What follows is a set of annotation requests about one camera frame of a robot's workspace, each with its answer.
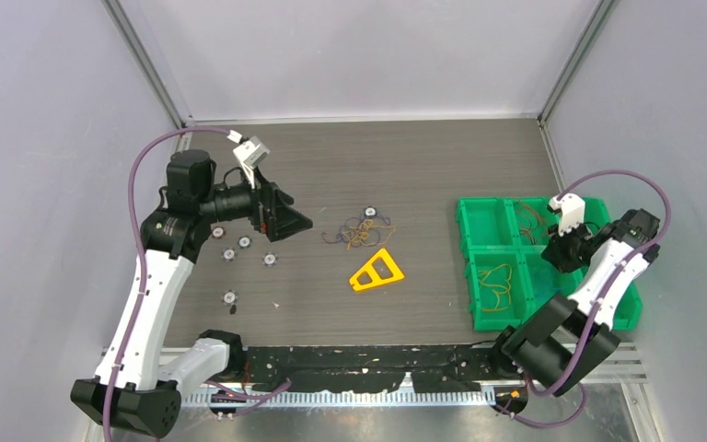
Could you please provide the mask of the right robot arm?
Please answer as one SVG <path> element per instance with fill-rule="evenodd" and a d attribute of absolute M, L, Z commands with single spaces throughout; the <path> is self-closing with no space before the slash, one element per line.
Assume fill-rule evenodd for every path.
<path fill-rule="evenodd" d="M 585 223 L 566 232 L 551 227 L 542 259 L 562 273 L 585 268 L 585 278 L 572 294 L 554 295 L 522 325 L 500 333 L 488 354 L 492 372 L 521 374 L 560 397 L 612 355 L 620 345 L 612 330 L 616 309 L 658 257 L 660 223 L 644 209 L 630 209 L 597 233 Z"/>

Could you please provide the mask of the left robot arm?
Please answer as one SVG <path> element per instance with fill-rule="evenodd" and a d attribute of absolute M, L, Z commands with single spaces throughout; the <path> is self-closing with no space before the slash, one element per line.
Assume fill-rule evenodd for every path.
<path fill-rule="evenodd" d="M 159 358 L 182 287 L 217 222 L 247 219 L 270 242 L 313 226 L 294 199 L 254 171 L 236 185 L 214 182 L 216 164 L 203 150 L 175 155 L 163 200 L 138 229 L 133 285 L 110 348 L 92 378 L 75 381 L 70 399 L 95 423 L 153 438 L 167 436 L 183 399 L 208 380 L 233 381 L 246 366 L 239 335 L 202 332 L 172 362 Z"/>

